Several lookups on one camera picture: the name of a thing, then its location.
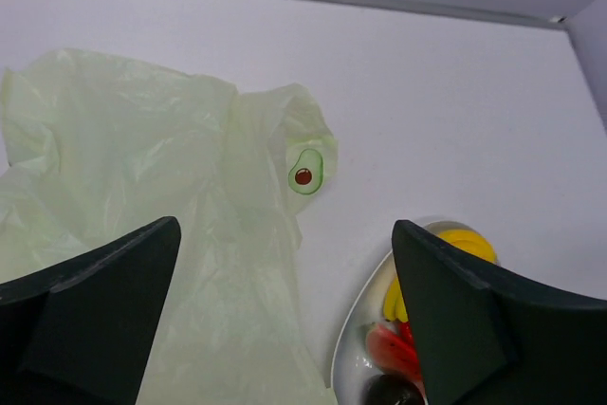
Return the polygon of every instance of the yellow banana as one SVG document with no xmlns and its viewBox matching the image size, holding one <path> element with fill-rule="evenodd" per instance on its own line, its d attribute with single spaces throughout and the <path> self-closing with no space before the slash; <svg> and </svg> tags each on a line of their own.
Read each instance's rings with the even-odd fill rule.
<svg viewBox="0 0 607 405">
<path fill-rule="evenodd" d="M 402 299 L 402 293 L 400 293 L 400 288 L 398 289 L 398 299 L 396 299 L 396 319 L 400 322 L 407 322 L 409 320 L 409 315 L 407 315 L 407 309 L 405 308 L 405 300 Z"/>
<path fill-rule="evenodd" d="M 393 322 L 396 319 L 396 299 L 398 299 L 400 294 L 400 283 L 398 282 L 398 277 L 395 277 L 383 300 L 383 316 L 389 322 Z"/>
<path fill-rule="evenodd" d="M 476 231 L 472 230 L 446 230 L 438 234 L 438 237 L 471 255 L 482 258 L 493 264 L 497 263 L 495 250 L 487 240 Z M 389 322 L 399 320 L 407 322 L 407 307 L 400 292 L 398 277 L 395 277 L 388 288 L 383 302 L 383 316 Z"/>
<path fill-rule="evenodd" d="M 493 264 L 497 263 L 495 250 L 491 244 L 476 231 L 446 230 L 439 233 L 438 237 L 471 255 Z"/>
</svg>

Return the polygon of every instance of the white backdrop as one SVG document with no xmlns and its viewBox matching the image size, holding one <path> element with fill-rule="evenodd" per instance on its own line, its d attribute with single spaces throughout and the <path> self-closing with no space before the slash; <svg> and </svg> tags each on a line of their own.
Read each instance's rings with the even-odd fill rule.
<svg viewBox="0 0 607 405">
<path fill-rule="evenodd" d="M 0 0 L 0 64 L 74 46 L 242 90 L 306 85 L 340 141 L 300 217 L 317 363 L 398 218 L 454 218 L 505 267 L 607 298 L 607 138 L 564 32 L 292 0 Z"/>
</svg>

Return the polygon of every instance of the plastic bag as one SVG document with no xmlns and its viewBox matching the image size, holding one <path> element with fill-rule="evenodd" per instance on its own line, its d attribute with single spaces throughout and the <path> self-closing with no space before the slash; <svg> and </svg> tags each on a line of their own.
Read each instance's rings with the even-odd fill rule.
<svg viewBox="0 0 607 405">
<path fill-rule="evenodd" d="M 182 244 L 138 404 L 336 403 L 298 326 L 295 214 L 337 162 L 304 88 L 241 95 L 64 50 L 7 71 L 0 98 L 0 283 L 174 215 Z"/>
</svg>

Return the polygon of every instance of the dark eggplant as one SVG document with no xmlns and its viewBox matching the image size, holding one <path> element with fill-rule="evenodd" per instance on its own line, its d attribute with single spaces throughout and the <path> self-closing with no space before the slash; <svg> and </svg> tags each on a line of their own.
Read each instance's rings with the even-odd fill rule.
<svg viewBox="0 0 607 405">
<path fill-rule="evenodd" d="M 413 383 L 397 375 L 381 375 L 372 379 L 364 405 L 424 405 L 424 396 Z"/>
</svg>

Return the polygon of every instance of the avocado logo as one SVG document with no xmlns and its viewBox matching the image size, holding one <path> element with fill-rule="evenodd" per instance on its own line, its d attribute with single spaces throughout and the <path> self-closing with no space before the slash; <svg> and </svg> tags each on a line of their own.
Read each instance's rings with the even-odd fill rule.
<svg viewBox="0 0 607 405">
<path fill-rule="evenodd" d="M 288 186 L 293 192 L 313 194 L 322 185 L 322 155 L 314 149 L 305 149 L 288 173 Z"/>
</svg>

